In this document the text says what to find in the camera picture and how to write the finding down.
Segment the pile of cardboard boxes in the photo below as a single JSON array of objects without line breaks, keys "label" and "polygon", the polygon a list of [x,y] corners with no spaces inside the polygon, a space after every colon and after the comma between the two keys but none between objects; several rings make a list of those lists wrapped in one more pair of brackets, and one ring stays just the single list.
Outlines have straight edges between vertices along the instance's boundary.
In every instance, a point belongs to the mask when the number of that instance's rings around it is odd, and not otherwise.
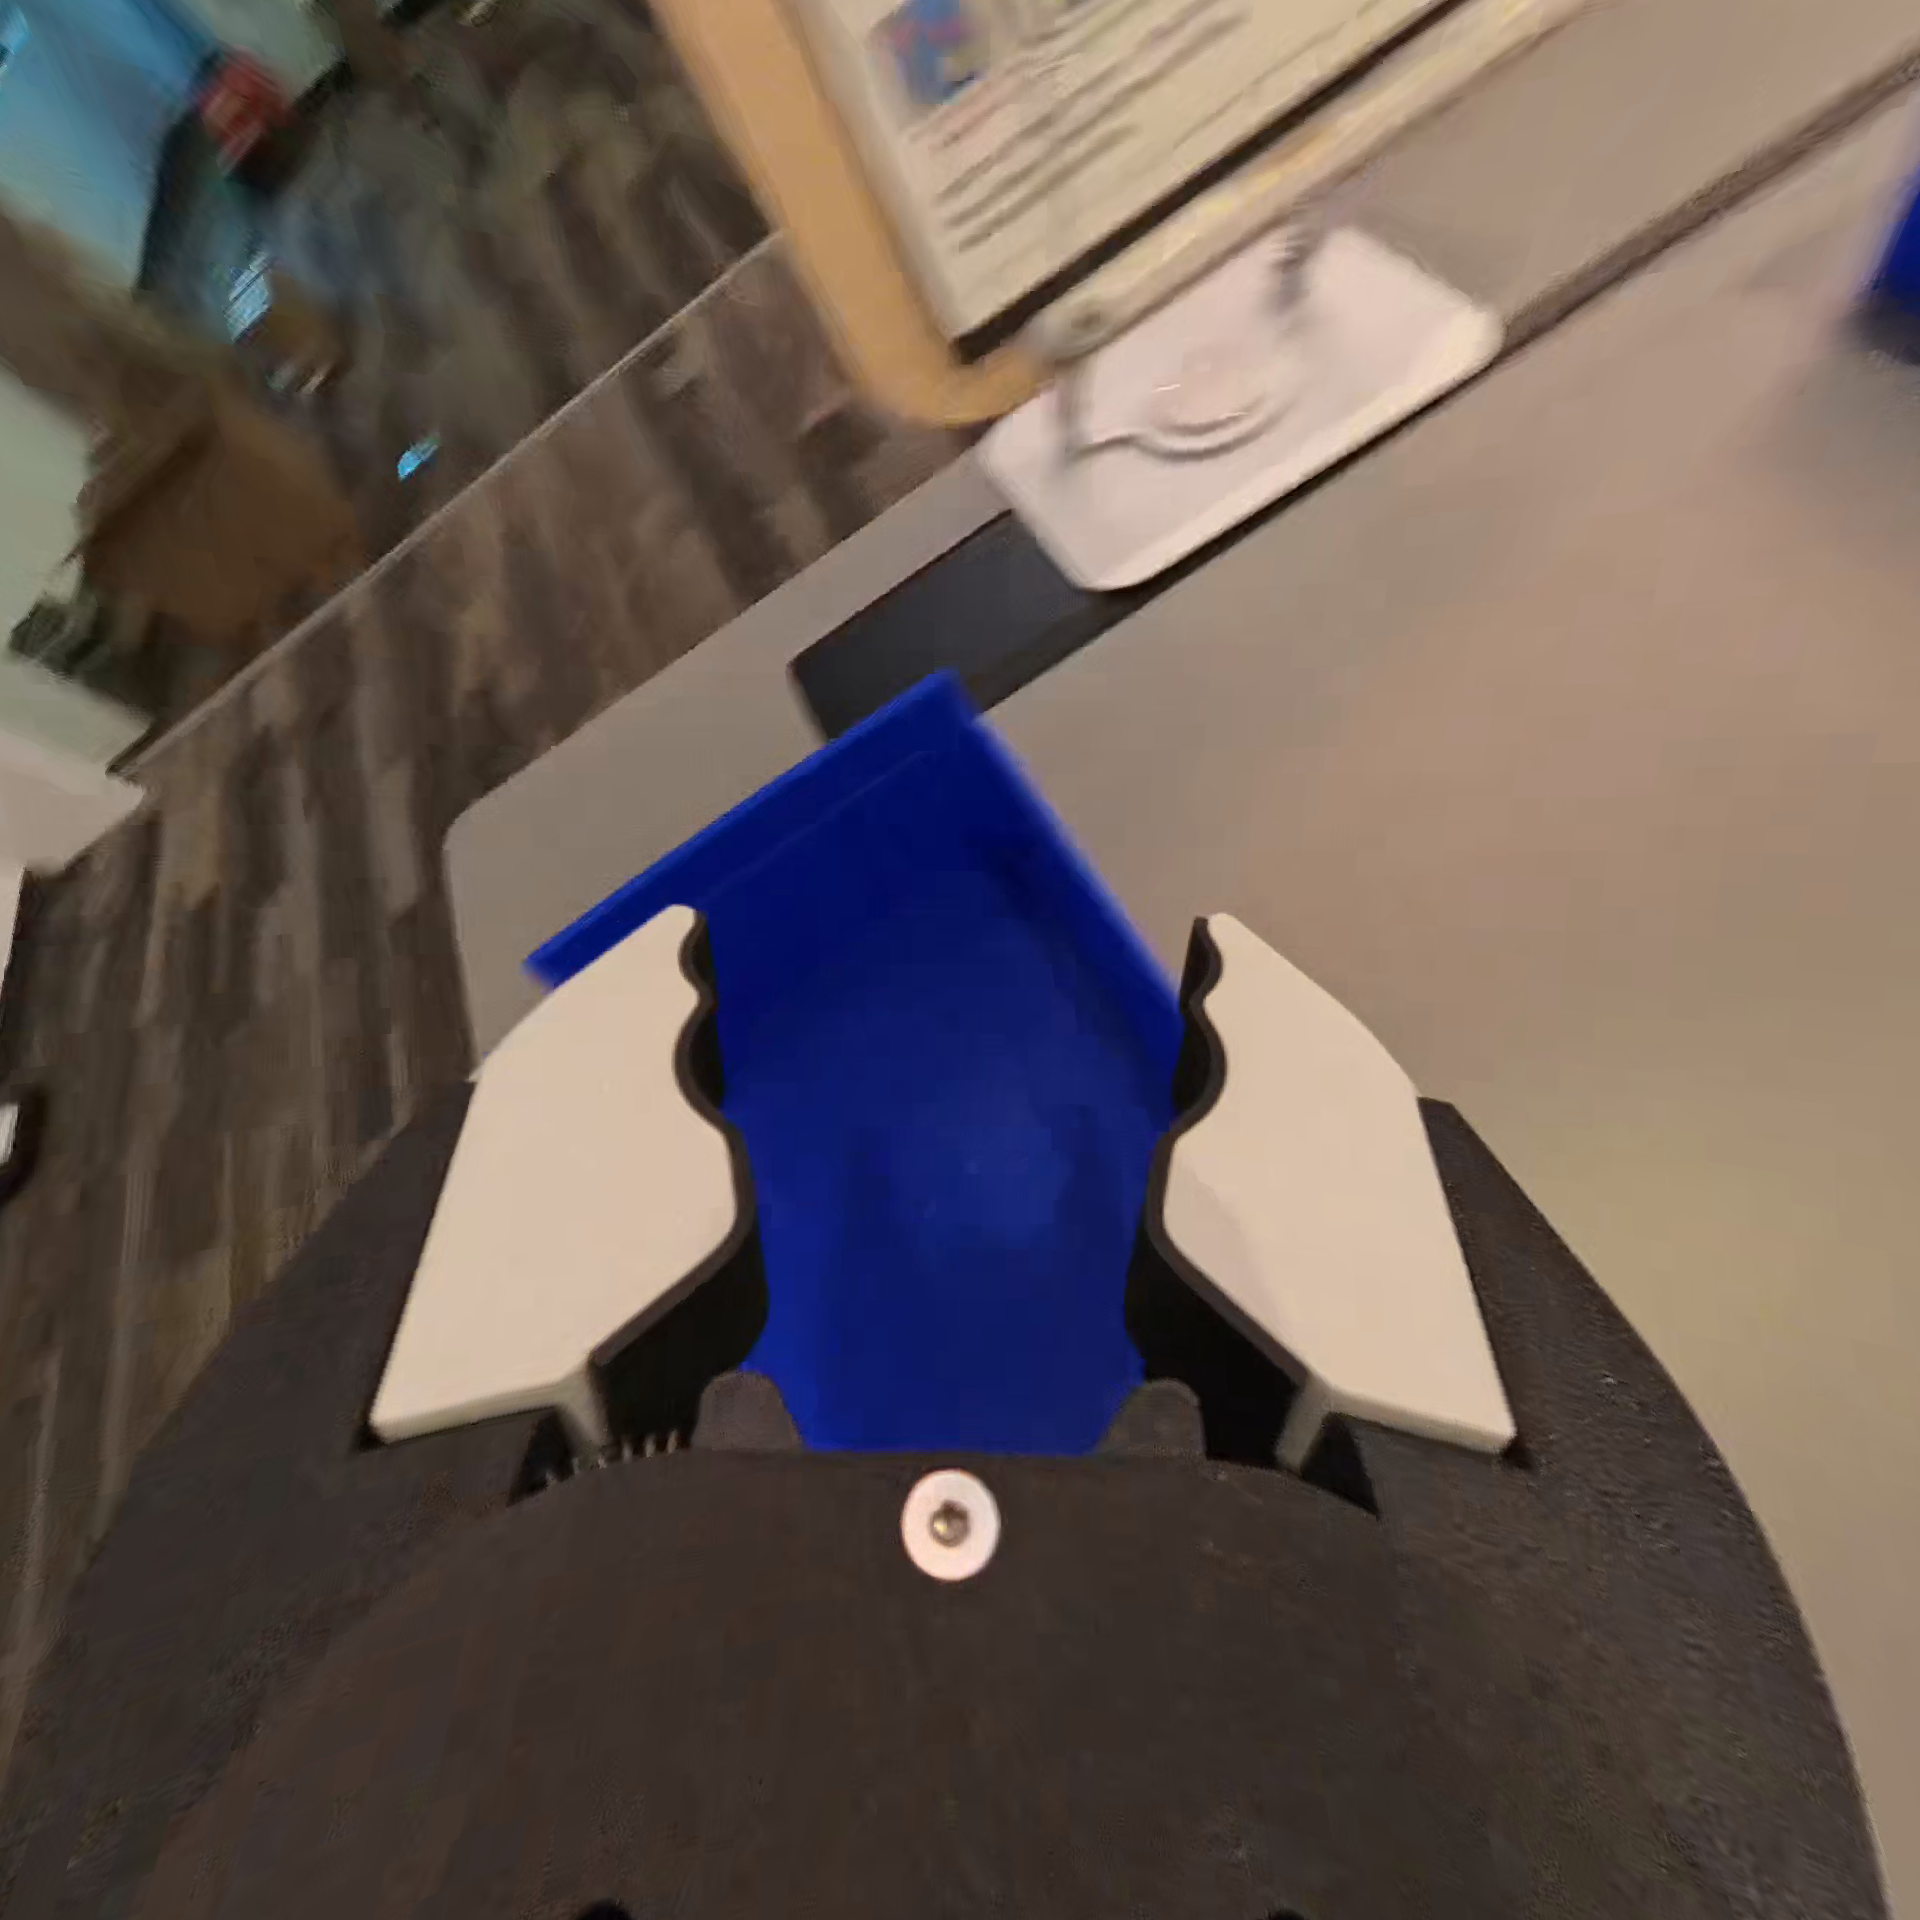
[{"label": "pile of cardboard boxes", "polygon": [[112,356],[87,372],[90,435],[70,560],[100,593],[236,643],[367,564],[324,452],[244,361]]}]

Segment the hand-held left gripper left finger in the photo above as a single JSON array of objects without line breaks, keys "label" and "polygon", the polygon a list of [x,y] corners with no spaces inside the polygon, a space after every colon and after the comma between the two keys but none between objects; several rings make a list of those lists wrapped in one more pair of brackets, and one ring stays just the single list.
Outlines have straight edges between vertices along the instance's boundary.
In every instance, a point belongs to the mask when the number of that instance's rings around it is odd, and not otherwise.
[{"label": "hand-held left gripper left finger", "polygon": [[530,1412],[607,1456],[690,1425],[745,1359],[765,1283],[714,1016],[706,918],[674,903],[490,1046],[367,1408],[376,1443]]}]

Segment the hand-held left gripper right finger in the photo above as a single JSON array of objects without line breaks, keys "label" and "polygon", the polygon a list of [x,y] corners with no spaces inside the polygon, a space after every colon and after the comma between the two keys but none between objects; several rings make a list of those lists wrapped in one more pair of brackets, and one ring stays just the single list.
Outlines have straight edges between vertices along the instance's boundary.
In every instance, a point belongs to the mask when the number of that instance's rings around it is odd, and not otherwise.
[{"label": "hand-held left gripper right finger", "polygon": [[1170,1125],[1125,1326],[1205,1448],[1308,1469],[1337,1424],[1472,1456],[1517,1437],[1422,1100],[1385,1044],[1230,915],[1193,921]]}]

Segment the orange floor device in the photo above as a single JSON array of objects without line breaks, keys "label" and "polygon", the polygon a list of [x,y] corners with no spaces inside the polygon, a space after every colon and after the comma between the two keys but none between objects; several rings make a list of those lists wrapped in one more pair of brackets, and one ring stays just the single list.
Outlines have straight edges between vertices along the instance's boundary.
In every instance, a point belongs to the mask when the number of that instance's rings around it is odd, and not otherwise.
[{"label": "orange floor device", "polygon": [[196,75],[194,109],[215,160],[228,176],[240,176],[269,153],[289,108],[265,64],[222,48]]}]

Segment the dark rectangular table pad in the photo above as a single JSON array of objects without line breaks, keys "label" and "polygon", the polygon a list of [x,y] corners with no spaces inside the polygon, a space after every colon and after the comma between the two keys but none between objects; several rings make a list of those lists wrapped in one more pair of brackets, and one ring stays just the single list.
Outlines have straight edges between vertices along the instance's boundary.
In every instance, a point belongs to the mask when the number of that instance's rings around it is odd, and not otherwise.
[{"label": "dark rectangular table pad", "polygon": [[823,737],[937,677],[988,710],[1129,607],[1127,593],[1071,582],[1015,513],[1001,513],[810,643],[786,675]]}]

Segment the blue plastic bin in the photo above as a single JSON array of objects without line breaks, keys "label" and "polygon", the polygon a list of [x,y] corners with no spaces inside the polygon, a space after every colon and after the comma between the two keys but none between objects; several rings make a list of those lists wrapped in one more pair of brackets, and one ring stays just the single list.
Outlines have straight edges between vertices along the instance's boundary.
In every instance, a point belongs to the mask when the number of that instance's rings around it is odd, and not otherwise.
[{"label": "blue plastic bin", "polygon": [[1916,337],[1917,329],[1917,169],[1900,196],[1874,264],[1863,280],[1858,311],[1864,320]]},{"label": "blue plastic bin", "polygon": [[1017,757],[929,677],[525,958],[708,931],[752,1161],[746,1366],[813,1448],[1080,1456],[1143,1364],[1122,1291],[1170,1121],[1168,973]]}]

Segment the printed instruction board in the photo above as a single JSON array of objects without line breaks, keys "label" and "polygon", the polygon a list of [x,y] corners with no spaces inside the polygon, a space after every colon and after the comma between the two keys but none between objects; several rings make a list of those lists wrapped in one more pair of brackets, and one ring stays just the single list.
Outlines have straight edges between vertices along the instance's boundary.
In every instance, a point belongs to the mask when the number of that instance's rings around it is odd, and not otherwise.
[{"label": "printed instruction board", "polygon": [[933,320],[973,359],[1458,4],[800,3]]}]

